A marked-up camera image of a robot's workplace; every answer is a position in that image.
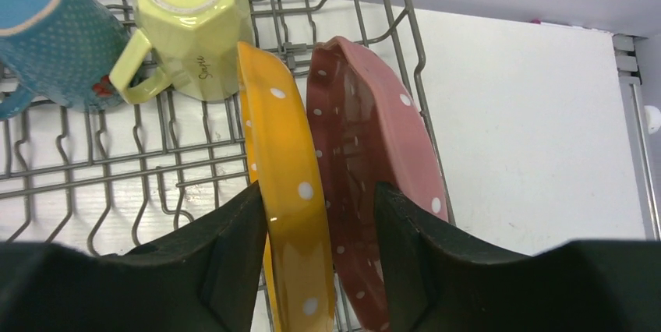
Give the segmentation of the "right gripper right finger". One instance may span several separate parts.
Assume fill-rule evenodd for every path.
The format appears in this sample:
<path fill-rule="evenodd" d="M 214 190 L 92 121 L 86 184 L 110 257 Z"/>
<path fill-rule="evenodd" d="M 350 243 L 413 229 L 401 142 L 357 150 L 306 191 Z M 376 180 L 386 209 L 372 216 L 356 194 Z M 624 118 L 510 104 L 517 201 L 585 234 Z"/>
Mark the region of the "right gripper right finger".
<path fill-rule="evenodd" d="M 521 331 L 529 306 L 507 265 L 524 255 L 462 231 L 376 184 L 374 217 L 396 331 Z"/>

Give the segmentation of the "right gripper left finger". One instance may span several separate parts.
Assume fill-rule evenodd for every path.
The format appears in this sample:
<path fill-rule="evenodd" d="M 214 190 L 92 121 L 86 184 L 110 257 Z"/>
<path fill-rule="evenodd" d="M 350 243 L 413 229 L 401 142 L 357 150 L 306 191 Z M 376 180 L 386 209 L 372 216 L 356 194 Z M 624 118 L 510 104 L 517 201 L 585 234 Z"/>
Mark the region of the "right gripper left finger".
<path fill-rule="evenodd" d="M 129 331 L 248 331 L 266 221 L 254 182 L 223 206 L 132 249 Z"/>

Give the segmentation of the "grey wire dish rack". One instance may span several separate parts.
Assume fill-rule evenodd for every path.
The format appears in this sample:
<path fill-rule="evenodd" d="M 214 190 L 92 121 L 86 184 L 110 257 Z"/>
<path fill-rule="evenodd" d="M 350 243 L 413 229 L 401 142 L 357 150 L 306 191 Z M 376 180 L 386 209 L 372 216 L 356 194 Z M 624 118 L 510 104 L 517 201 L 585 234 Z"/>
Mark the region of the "grey wire dish rack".
<path fill-rule="evenodd" d="M 78 112 L 45 97 L 1 122 L 1 328 L 129 331 L 132 249 L 247 186 L 239 102 L 162 93 Z M 258 282 L 250 329 L 273 323 Z"/>

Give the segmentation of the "yellow plate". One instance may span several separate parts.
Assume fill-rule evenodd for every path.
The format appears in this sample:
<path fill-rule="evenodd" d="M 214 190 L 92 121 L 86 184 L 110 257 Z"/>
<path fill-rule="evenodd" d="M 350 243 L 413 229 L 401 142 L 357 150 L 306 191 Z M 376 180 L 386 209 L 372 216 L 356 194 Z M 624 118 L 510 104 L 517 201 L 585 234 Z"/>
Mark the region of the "yellow plate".
<path fill-rule="evenodd" d="M 316 148 L 296 82 L 275 55 L 238 43 L 251 182 L 267 219 L 263 268 L 276 331 L 331 331 L 335 290 Z"/>

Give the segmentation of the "pink polka dot plate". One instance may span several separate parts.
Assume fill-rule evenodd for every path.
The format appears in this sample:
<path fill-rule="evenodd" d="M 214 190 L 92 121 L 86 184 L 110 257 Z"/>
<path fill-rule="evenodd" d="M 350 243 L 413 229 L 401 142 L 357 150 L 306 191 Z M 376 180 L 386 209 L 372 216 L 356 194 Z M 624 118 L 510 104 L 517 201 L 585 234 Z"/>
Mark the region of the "pink polka dot plate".
<path fill-rule="evenodd" d="M 375 186 L 389 182 L 446 220 L 446 186 L 429 133 L 392 68 L 342 36 L 313 49 L 306 109 L 334 268 L 362 327 L 389 331 L 374 221 Z"/>

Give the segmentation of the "yellow green mug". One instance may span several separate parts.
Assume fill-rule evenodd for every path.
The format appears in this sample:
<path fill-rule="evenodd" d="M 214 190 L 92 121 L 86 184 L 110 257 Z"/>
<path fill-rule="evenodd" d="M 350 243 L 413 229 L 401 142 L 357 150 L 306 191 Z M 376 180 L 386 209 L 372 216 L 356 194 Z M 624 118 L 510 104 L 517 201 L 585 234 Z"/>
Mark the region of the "yellow green mug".
<path fill-rule="evenodd" d="M 168 87 L 209 102 L 238 92 L 238 44 L 254 42 L 249 0 L 135 0 L 134 19 L 109 75 L 127 103 Z"/>

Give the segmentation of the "blue handled white mug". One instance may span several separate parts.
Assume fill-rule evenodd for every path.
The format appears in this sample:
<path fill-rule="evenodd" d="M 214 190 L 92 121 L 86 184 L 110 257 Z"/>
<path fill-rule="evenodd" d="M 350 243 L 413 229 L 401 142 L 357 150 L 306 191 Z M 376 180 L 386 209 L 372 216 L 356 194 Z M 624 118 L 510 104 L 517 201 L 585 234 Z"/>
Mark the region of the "blue handled white mug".
<path fill-rule="evenodd" d="M 128 40 L 97 0 L 1 0 L 1 62 L 18 80 L 2 98 L 1 118 L 38 96 L 83 112 L 121 104 L 109 74 Z"/>

